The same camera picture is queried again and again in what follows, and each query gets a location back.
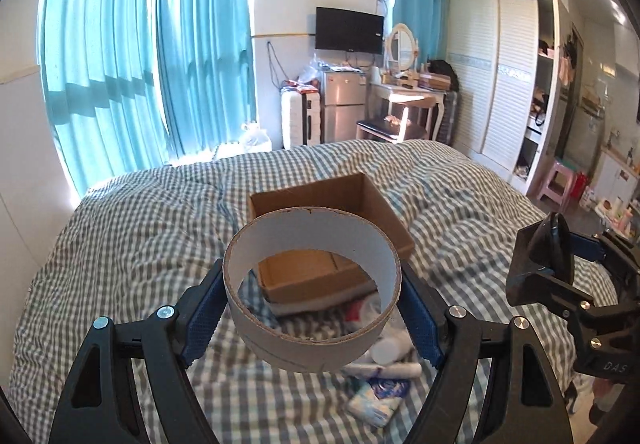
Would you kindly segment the pink plastic stool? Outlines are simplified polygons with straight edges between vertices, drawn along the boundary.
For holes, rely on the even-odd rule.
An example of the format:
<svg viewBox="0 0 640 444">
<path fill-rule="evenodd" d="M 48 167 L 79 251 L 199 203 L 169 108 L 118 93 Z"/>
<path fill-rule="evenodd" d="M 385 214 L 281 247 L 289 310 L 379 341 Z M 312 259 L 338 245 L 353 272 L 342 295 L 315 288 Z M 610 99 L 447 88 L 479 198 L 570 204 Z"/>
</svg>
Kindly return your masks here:
<svg viewBox="0 0 640 444">
<path fill-rule="evenodd" d="M 555 203 L 564 212 L 570 202 L 570 194 L 576 182 L 576 171 L 562 159 L 555 159 L 538 191 L 537 199 Z"/>
</svg>

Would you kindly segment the large teal window curtain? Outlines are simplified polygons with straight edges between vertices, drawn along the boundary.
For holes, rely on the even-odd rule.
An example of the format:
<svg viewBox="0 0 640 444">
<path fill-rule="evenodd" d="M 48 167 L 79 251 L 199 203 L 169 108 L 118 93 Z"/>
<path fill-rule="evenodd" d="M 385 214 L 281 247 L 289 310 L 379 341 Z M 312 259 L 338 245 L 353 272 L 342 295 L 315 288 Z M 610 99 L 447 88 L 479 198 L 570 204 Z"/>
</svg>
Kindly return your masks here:
<svg viewBox="0 0 640 444">
<path fill-rule="evenodd" d="M 257 115 L 250 0 L 40 0 L 54 145 L 78 193 L 241 141 Z"/>
</svg>

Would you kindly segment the white bottle red label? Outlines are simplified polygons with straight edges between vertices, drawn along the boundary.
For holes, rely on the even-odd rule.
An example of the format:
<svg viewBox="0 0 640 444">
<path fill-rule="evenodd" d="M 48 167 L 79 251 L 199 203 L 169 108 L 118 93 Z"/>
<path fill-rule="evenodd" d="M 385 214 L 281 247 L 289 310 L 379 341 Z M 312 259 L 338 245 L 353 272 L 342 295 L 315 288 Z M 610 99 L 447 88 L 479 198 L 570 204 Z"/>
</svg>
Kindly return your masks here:
<svg viewBox="0 0 640 444">
<path fill-rule="evenodd" d="M 381 299 L 377 292 L 358 297 L 343 308 L 345 329 L 356 332 L 381 315 Z"/>
</svg>

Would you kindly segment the white dressing table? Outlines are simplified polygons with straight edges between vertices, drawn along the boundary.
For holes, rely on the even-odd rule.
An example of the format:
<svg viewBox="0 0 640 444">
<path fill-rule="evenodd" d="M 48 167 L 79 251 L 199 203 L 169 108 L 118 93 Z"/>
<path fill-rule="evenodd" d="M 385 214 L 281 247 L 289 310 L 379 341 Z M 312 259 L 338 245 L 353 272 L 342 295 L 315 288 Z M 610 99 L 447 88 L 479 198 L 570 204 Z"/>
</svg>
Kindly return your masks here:
<svg viewBox="0 0 640 444">
<path fill-rule="evenodd" d="M 394 104 L 404 107 L 426 109 L 430 117 L 427 122 L 426 133 L 431 141 L 436 141 L 445 114 L 446 92 L 425 88 L 405 88 L 397 85 L 371 83 L 373 95 L 388 101 L 388 112 Z"/>
</svg>

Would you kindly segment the grey checkered bed duvet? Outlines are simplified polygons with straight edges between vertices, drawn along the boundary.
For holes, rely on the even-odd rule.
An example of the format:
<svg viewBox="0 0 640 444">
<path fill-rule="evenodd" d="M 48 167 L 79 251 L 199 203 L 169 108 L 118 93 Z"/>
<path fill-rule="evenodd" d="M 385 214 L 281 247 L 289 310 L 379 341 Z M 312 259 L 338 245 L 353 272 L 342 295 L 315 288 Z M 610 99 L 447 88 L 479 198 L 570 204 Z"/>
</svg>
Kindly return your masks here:
<svg viewBox="0 0 640 444">
<path fill-rule="evenodd" d="M 248 221 L 253 193 L 354 173 L 381 191 L 413 237 L 411 266 L 448 303 L 498 323 L 516 315 L 504 294 L 515 236 L 541 211 L 446 145 L 346 141 L 128 174 L 85 195 L 30 285 L 8 398 L 32 440 L 47 441 L 93 320 L 127 323 L 175 303 Z M 224 443 L 399 443 L 435 372 L 424 366 L 390 423 L 375 429 L 346 409 L 355 379 L 273 368 L 224 317 L 188 375 Z"/>
</svg>

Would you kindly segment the black bag on dresser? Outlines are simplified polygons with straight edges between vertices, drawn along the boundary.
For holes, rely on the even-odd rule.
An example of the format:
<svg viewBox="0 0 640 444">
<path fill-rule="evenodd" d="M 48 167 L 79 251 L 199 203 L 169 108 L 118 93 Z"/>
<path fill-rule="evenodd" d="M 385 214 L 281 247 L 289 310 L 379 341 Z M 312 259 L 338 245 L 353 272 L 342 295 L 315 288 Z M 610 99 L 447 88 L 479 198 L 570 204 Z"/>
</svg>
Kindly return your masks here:
<svg viewBox="0 0 640 444">
<path fill-rule="evenodd" d="M 460 89 L 459 78 L 457 73 L 454 72 L 454 68 L 443 59 L 432 59 L 428 62 L 428 72 L 437 75 L 448 76 L 449 89 L 453 92 L 457 92 Z"/>
</svg>

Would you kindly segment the dark cushioned stool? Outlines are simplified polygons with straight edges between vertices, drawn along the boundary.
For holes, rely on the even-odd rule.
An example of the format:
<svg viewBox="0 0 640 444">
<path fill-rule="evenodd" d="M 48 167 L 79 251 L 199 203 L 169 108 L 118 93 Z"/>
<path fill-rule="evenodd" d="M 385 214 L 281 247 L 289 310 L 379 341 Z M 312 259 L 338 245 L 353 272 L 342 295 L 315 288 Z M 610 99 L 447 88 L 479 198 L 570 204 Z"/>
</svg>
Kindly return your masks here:
<svg viewBox="0 0 640 444">
<path fill-rule="evenodd" d="M 356 137 L 385 141 L 390 144 L 430 139 L 426 133 L 429 118 L 426 109 L 394 104 L 391 112 L 388 112 L 387 108 L 384 115 L 359 121 Z"/>
</svg>

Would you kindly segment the white louvered wardrobe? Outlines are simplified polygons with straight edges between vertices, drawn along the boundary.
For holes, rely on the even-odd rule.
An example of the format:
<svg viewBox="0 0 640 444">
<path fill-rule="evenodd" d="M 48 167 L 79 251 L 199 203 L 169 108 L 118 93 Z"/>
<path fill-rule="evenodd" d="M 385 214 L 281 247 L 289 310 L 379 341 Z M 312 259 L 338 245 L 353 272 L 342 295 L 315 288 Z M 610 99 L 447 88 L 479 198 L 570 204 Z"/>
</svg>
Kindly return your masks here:
<svg viewBox="0 0 640 444">
<path fill-rule="evenodd" d="M 449 0 L 452 144 L 520 193 L 539 184 L 560 92 L 560 0 Z"/>
</svg>

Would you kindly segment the clear plastic bag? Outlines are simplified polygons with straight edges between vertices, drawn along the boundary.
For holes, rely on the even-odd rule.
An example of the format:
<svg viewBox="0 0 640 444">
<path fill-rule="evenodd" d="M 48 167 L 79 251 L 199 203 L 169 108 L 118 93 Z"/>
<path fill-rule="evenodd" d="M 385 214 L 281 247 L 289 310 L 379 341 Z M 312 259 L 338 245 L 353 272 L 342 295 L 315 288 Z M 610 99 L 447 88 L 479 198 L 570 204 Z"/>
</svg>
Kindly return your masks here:
<svg viewBox="0 0 640 444">
<path fill-rule="evenodd" d="M 267 131 L 262 129 L 258 123 L 243 124 L 242 130 L 239 143 L 244 153 L 270 152 L 272 150 L 272 141 Z"/>
</svg>

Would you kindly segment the blue white tissue pack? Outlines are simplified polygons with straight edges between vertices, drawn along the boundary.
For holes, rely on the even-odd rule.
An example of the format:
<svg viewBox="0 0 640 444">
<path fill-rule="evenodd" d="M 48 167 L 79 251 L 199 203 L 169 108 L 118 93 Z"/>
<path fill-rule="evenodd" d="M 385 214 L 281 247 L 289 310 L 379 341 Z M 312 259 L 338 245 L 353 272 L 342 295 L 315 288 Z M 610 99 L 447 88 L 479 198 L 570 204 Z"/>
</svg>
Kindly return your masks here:
<svg viewBox="0 0 640 444">
<path fill-rule="evenodd" d="M 399 379 L 369 379 L 348 401 L 346 409 L 358 420 L 385 428 L 409 393 L 411 382 Z"/>
</svg>

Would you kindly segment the white power adapter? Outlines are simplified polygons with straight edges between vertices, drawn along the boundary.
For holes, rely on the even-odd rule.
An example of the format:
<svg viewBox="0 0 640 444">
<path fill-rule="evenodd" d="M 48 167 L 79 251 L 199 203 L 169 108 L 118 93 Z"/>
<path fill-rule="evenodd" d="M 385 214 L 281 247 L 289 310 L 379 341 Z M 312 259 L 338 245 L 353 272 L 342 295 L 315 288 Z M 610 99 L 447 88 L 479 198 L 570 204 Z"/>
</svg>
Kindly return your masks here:
<svg viewBox="0 0 640 444">
<path fill-rule="evenodd" d="M 403 360 L 413 350 L 413 342 L 406 327 L 388 326 L 371 346 L 370 357 L 375 364 L 387 366 Z"/>
</svg>

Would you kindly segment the white suitcase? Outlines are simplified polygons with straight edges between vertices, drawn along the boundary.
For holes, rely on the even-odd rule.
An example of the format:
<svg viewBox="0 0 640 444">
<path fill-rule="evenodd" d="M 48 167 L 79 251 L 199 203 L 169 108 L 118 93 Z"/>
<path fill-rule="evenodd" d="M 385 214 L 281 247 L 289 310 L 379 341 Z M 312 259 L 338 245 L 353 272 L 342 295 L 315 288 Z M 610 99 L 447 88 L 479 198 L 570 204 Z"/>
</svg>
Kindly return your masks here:
<svg viewBox="0 0 640 444">
<path fill-rule="evenodd" d="M 318 92 L 281 90 L 281 129 L 284 149 L 321 144 L 321 100 Z"/>
</svg>

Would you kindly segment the white oval vanity mirror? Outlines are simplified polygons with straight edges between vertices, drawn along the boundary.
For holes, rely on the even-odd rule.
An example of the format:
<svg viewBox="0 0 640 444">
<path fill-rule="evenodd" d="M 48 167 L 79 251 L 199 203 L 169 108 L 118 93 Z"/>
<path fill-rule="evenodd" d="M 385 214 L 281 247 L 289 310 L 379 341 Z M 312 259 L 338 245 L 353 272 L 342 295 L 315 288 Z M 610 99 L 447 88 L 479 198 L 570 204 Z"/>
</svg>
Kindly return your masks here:
<svg viewBox="0 0 640 444">
<path fill-rule="evenodd" d="M 393 74 L 416 69 L 418 41 L 405 23 L 398 23 L 385 40 L 385 62 Z"/>
</svg>

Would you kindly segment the black wall television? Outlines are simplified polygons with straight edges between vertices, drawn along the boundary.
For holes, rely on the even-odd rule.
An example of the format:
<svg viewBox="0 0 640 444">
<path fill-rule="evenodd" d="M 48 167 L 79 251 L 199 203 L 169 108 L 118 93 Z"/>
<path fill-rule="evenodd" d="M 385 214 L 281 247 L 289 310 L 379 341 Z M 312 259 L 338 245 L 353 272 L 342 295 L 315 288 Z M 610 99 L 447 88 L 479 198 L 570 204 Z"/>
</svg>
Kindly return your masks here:
<svg viewBox="0 0 640 444">
<path fill-rule="evenodd" d="M 381 55 L 384 17 L 340 8 L 316 9 L 314 48 Z"/>
</svg>

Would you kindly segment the white toothpaste tube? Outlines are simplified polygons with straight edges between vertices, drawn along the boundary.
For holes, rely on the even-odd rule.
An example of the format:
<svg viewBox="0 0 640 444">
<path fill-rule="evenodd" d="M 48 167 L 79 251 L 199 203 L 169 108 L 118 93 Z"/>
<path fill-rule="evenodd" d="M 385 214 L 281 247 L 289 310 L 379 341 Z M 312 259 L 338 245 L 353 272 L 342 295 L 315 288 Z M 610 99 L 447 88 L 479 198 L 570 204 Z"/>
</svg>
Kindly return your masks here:
<svg viewBox="0 0 640 444">
<path fill-rule="evenodd" d="M 405 362 L 390 365 L 378 365 L 374 363 L 352 363 L 342 368 L 345 375 L 360 379 L 390 379 L 409 380 L 419 378 L 422 375 L 420 363 Z"/>
</svg>

